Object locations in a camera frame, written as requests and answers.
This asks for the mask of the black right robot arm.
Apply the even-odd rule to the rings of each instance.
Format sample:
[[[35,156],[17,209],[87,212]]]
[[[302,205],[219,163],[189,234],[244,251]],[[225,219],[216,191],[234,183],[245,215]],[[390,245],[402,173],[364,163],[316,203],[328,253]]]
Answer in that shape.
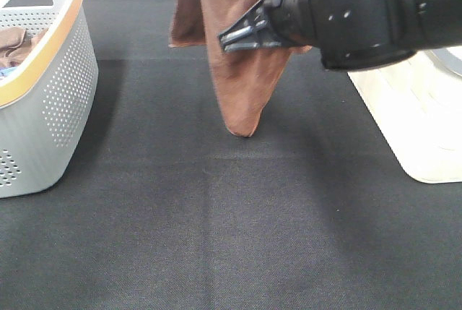
[[[372,69],[459,46],[461,0],[258,0],[218,39],[226,52],[312,46],[326,69]]]

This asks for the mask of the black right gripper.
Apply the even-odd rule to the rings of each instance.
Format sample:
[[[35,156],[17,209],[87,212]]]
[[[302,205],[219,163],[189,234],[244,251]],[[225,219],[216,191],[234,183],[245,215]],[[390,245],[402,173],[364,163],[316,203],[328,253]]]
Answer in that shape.
[[[395,64],[421,48],[417,0],[258,0],[218,36],[225,53],[312,46],[327,69]]]

